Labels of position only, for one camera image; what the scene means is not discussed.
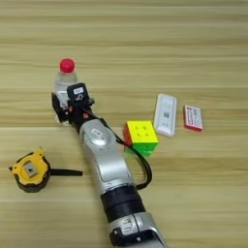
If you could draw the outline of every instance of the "red and white box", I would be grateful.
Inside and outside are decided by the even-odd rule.
[[[202,112],[200,108],[184,106],[184,127],[194,131],[202,131]]]

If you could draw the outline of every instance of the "small box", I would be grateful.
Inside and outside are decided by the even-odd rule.
[[[151,121],[128,121],[124,128],[124,140],[145,156],[149,156],[158,144]]]
[[[184,126],[187,129],[202,131],[202,112],[200,108],[184,106]]]

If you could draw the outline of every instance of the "tape measure strap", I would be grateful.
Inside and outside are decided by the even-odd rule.
[[[52,176],[82,176],[81,170],[51,169]]]

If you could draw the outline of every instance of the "black cable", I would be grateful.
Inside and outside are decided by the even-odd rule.
[[[147,162],[147,160],[132,146],[132,145],[129,145],[128,143],[126,143],[121,137],[119,137],[112,129],[111,127],[108,125],[108,123],[106,122],[105,119],[103,118],[99,118],[98,116],[96,116],[93,112],[87,110],[87,109],[82,109],[85,113],[87,113],[89,116],[95,118],[95,119],[99,119],[107,128],[109,128],[115,135],[116,137],[116,141],[119,143],[119,144],[122,144],[124,146],[127,146],[129,149],[131,149],[139,158],[140,160],[140,163],[141,165],[143,166],[143,169],[146,173],[146,181],[141,183],[141,184],[138,184],[136,187],[138,190],[142,190],[144,188],[146,188],[149,183],[152,181],[152,170],[150,168],[150,165],[149,163]]]

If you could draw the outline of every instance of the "yellow cube face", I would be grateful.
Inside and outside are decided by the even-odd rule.
[[[151,121],[128,121],[128,129],[133,143],[157,143]]]

